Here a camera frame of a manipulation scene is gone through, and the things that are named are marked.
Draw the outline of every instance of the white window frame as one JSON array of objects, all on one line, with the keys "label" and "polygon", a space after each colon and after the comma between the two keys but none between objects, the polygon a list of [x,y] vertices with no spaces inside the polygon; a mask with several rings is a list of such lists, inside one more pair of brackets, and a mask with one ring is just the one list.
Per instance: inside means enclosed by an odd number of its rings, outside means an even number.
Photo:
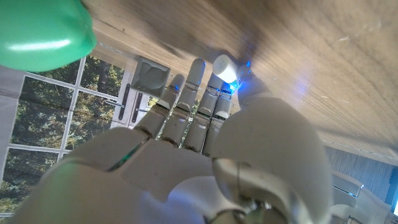
[{"label": "white window frame", "polygon": [[[83,71],[84,71],[84,67],[85,67],[85,63],[86,63],[86,57],[81,58],[75,84],[66,83],[66,82],[63,82],[63,81],[55,80],[53,78],[43,77],[41,75],[30,73],[30,72],[24,72],[22,86],[21,86],[21,89],[20,89],[19,93],[22,92],[22,88],[23,88],[23,85],[24,85],[24,82],[25,82],[25,78],[29,77],[29,78],[34,78],[36,80],[40,80],[40,81],[46,82],[46,83],[51,83],[51,84],[55,84],[55,85],[58,85],[58,86],[63,86],[63,87],[72,89],[73,90],[72,100],[71,100],[70,107],[69,107],[69,110],[68,110],[67,121],[65,123],[65,129],[64,129],[64,132],[63,132],[63,136],[62,136],[60,149],[55,149],[55,148],[51,148],[51,147],[40,147],[40,146],[26,146],[26,145],[23,145],[23,144],[14,144],[14,143],[10,143],[9,142],[8,143],[8,147],[6,148],[7,151],[5,153],[4,158],[3,159],[0,158],[0,167],[1,167],[1,170],[0,170],[0,172],[1,172],[0,173],[0,186],[2,184],[2,178],[3,178],[3,174],[4,174],[4,169],[5,169],[5,166],[6,166],[7,155],[8,155],[8,151],[9,151],[10,148],[12,148],[12,149],[22,149],[22,150],[28,150],[28,151],[57,153],[58,154],[57,162],[60,159],[62,159],[64,154],[67,154],[67,153],[71,152],[71,150],[68,150],[68,149],[65,149],[65,148],[66,148],[66,145],[67,145],[70,125],[72,123],[73,112],[75,110],[76,101],[77,101],[79,92],[89,93],[89,94],[92,94],[92,95],[95,95],[95,96],[99,96],[99,97],[102,97],[102,98],[106,98],[106,99],[113,100],[113,101],[116,101],[118,103],[121,103],[120,97],[111,96],[111,95],[108,95],[108,94],[105,94],[105,93],[100,93],[98,91],[90,90],[90,89],[87,89],[87,88],[84,88],[84,87],[80,86],[81,78],[83,76]],[[126,86],[126,82],[128,82],[128,80],[130,79],[130,78],[126,79],[125,78],[126,75],[129,75],[128,72],[124,72],[124,74],[123,74],[123,80],[121,82],[121,91],[124,89],[124,86]],[[9,141],[11,140],[12,132],[14,130],[16,115],[17,115],[17,109],[16,109],[16,112],[15,112],[15,115],[14,115],[14,122],[13,122],[12,129],[11,129],[11,132],[10,132],[10,135],[9,135]],[[0,212],[0,217],[11,217],[12,215],[13,215],[13,213],[9,213],[9,212],[1,213]]]}]

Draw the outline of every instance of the blue led light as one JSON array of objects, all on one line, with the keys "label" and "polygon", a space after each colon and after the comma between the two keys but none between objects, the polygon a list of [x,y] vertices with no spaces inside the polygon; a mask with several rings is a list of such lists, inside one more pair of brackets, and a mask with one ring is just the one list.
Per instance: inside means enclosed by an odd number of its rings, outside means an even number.
[{"label": "blue led light", "polygon": [[230,83],[229,89],[231,90],[231,93],[234,93],[235,90],[239,89],[238,81],[235,80],[234,82]]}]

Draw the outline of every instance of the wooden surface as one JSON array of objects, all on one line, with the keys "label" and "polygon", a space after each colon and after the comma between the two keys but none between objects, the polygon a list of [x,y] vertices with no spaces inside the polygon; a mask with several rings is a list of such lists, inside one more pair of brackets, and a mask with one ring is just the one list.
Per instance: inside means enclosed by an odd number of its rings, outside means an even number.
[{"label": "wooden surface", "polygon": [[315,125],[325,145],[398,165],[398,1],[83,4],[98,41],[118,57],[141,55],[184,75],[201,57],[202,88],[219,54],[251,60],[253,72]]}]

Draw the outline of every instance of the forest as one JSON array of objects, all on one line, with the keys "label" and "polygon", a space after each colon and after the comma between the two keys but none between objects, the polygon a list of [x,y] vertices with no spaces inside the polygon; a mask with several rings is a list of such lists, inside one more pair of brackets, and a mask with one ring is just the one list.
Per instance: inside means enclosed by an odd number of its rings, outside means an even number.
[{"label": "forest", "polygon": [[[74,85],[79,66],[80,61],[76,61],[38,74]],[[80,86],[118,96],[123,73],[118,67],[88,56]],[[25,77],[10,142],[61,149],[69,111],[73,116],[65,149],[73,150],[109,129],[114,106],[106,104],[106,98],[82,91],[77,93],[75,105],[71,105],[74,91]],[[0,212],[14,212],[57,158],[58,153],[9,149],[0,188]]]}]

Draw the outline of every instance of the green object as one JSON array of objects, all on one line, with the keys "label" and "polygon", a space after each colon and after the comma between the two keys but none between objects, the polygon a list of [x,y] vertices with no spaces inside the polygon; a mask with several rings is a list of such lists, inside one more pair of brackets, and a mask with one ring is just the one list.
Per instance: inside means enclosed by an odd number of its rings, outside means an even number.
[{"label": "green object", "polygon": [[80,0],[0,1],[0,65],[43,72],[88,55],[93,22]]}]

